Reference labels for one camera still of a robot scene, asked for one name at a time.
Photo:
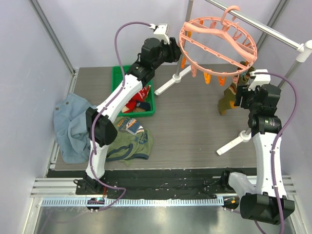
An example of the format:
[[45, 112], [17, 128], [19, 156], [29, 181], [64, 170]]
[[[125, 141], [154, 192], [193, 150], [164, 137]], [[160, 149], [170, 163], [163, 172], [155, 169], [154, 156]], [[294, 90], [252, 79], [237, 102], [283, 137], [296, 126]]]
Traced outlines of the red patterned sock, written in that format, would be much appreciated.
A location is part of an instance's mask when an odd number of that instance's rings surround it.
[[122, 108], [122, 113], [132, 113], [133, 110], [136, 108], [137, 101], [144, 101], [146, 102], [146, 98], [149, 94], [151, 89], [151, 85], [143, 87], [138, 93], [136, 93], [128, 103]]

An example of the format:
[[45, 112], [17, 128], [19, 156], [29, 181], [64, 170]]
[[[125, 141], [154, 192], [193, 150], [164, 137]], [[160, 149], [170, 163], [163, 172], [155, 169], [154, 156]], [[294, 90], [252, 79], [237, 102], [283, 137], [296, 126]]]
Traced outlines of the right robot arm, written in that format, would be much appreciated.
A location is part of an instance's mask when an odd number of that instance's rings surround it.
[[231, 172], [220, 180], [223, 191], [238, 195], [241, 217], [273, 225], [281, 224], [295, 210], [287, 198], [280, 165], [281, 120], [276, 116], [281, 90], [264, 84], [239, 85], [235, 106], [249, 110], [248, 126], [256, 151], [256, 184], [247, 176]]

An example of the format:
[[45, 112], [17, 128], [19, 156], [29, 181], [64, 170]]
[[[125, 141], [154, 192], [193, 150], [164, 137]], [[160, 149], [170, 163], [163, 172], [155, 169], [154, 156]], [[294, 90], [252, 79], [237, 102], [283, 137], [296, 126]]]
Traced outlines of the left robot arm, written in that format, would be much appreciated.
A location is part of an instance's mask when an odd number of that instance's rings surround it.
[[86, 127], [91, 151], [86, 174], [91, 178], [87, 189], [92, 194], [100, 194], [104, 183], [101, 178], [109, 145], [117, 137], [114, 121], [121, 109], [155, 76], [156, 69], [163, 63], [177, 62], [181, 50], [174, 37], [169, 42], [156, 38], [145, 40], [137, 60], [125, 72], [124, 78], [109, 97], [97, 107], [86, 110]]

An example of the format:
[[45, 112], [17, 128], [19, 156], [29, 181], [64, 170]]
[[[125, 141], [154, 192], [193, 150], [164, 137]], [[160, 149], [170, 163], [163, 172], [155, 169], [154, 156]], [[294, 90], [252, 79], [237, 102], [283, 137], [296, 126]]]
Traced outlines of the tan sock brown cuff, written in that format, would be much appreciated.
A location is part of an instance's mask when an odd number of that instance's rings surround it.
[[133, 113], [145, 113], [145, 112], [148, 112], [148, 111], [150, 111], [150, 109], [149, 109], [149, 110], [145, 110], [145, 109], [143, 109], [143, 108], [136, 107], [136, 108], [133, 110]]

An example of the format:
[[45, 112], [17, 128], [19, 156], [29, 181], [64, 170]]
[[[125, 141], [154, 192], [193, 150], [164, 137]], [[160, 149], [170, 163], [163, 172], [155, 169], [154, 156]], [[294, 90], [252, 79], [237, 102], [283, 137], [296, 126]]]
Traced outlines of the navy santa sock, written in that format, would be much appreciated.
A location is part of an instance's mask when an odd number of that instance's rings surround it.
[[151, 106], [148, 102], [144, 102], [144, 101], [137, 101], [136, 102], [136, 108], [137, 109], [141, 109], [143, 110], [144, 112], [146, 111], [150, 111], [151, 109]]

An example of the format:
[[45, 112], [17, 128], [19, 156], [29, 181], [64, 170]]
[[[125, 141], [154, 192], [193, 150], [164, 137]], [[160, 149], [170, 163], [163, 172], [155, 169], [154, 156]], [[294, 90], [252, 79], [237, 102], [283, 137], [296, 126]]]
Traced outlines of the green striped sock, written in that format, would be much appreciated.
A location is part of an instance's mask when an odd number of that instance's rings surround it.
[[248, 69], [248, 72], [244, 77], [240, 77], [240, 74], [239, 74], [239, 75], [234, 76], [232, 78], [231, 85], [227, 89], [224, 90], [223, 98], [221, 98], [218, 101], [218, 111], [221, 115], [224, 115], [227, 110], [236, 108], [234, 106], [234, 101], [236, 98], [237, 87], [238, 87], [238, 85], [245, 85], [250, 79], [249, 73], [254, 71], [254, 70], [255, 70], [254, 67], [251, 66]]

